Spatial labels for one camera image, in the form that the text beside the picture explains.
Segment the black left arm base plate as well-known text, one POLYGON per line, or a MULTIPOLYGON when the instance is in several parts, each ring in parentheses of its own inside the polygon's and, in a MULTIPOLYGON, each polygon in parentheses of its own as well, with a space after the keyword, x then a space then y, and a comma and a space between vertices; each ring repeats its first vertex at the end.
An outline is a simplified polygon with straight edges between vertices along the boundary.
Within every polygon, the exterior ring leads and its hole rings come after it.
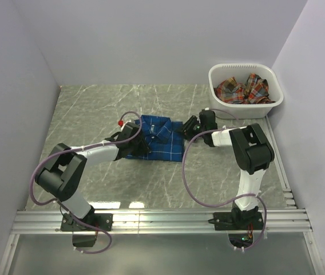
MULTIPOLYGON (((88 214, 86 217, 81 219, 81 222, 103 229, 105 231, 111 231, 113 223, 113 214, 104 213, 104 214, 88 214)), ((93 231, 93 229, 80 224, 77 222, 70 214, 64 214, 61 222, 61 231, 93 231)))

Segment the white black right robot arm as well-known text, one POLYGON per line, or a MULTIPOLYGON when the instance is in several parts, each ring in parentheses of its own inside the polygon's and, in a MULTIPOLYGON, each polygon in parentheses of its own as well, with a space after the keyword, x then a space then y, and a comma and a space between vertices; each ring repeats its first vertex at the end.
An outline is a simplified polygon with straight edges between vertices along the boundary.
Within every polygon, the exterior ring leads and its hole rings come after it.
POLYGON ((265 172, 274 161, 275 153, 258 123, 248 126, 227 128, 218 127, 215 109, 203 109, 198 116, 191 116, 178 130, 183 138, 189 141, 188 148, 199 137, 210 147, 231 146, 235 160, 240 168, 240 182, 237 195, 219 205, 209 205, 200 202, 190 191, 185 177, 185 150, 182 159, 183 184, 189 196, 198 204, 205 207, 221 207, 232 203, 231 221, 234 227, 244 229, 259 213, 258 194, 265 172))

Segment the blue plaid long sleeve shirt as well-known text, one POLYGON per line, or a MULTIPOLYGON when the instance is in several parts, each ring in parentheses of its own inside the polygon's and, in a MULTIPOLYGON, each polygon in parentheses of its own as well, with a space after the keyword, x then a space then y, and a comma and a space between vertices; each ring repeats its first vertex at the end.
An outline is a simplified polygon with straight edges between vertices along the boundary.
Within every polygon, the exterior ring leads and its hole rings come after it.
POLYGON ((182 162, 184 138, 178 130, 182 121, 172 121, 169 117, 141 115, 141 132, 150 152, 142 156, 126 156, 127 159, 160 160, 182 162))

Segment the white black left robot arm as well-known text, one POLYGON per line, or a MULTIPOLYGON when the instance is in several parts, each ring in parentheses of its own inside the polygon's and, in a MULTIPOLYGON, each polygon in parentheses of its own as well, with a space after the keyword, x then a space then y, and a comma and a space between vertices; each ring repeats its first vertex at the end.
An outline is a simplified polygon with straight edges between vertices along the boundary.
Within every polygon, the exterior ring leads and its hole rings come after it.
POLYGON ((74 216, 76 226, 89 230, 96 224, 96 215, 94 207, 78 191, 84 170, 102 162, 117 161, 128 155, 143 156, 149 152, 150 147, 142 132, 128 127, 99 143, 84 147, 60 143, 37 169, 34 181, 74 216))

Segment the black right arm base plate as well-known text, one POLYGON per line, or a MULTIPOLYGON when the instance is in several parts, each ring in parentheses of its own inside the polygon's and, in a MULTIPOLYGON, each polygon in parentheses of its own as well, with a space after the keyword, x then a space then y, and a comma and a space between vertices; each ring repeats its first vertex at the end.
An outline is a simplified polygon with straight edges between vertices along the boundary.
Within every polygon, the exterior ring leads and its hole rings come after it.
POLYGON ((264 218, 260 212, 248 215, 233 211, 215 212, 208 223, 214 225, 216 231, 261 230, 264 226, 264 218))

